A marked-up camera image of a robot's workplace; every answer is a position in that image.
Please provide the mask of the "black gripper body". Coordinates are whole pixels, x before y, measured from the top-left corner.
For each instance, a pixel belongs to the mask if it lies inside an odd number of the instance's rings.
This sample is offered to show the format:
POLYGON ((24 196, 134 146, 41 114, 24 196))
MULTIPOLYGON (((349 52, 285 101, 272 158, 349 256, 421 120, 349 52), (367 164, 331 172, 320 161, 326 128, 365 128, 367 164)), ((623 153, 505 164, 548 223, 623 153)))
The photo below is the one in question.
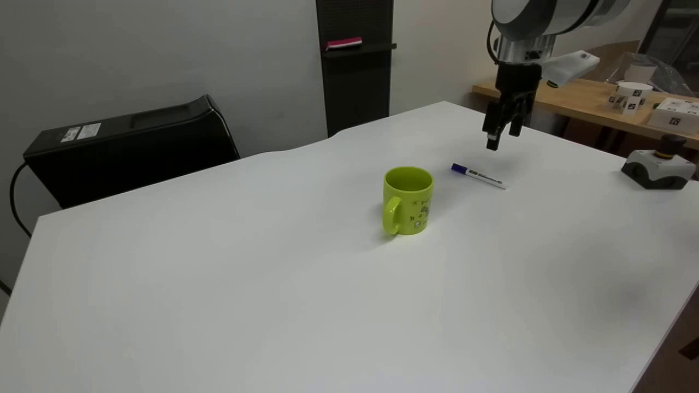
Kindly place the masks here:
POLYGON ((540 78, 542 78, 540 65, 502 63, 496 75, 496 89, 500 91, 496 101, 507 104, 509 114, 514 116, 514 104, 518 103, 518 98, 526 97, 528 98, 526 120, 528 120, 536 103, 536 91, 540 87, 540 78))

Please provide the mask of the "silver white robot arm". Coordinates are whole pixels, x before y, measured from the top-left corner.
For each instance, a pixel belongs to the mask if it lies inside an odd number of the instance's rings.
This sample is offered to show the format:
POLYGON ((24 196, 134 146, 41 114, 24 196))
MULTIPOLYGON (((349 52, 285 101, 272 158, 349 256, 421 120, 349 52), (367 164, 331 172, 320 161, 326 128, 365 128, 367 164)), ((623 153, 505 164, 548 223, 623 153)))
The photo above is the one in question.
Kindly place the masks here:
POLYGON ((588 51, 555 55, 560 35, 599 27, 627 9, 628 0, 491 0, 487 55, 496 65, 498 98, 487 104, 487 149, 500 146, 502 132, 520 135, 528 122, 540 82, 564 87, 591 73, 600 59, 588 51))

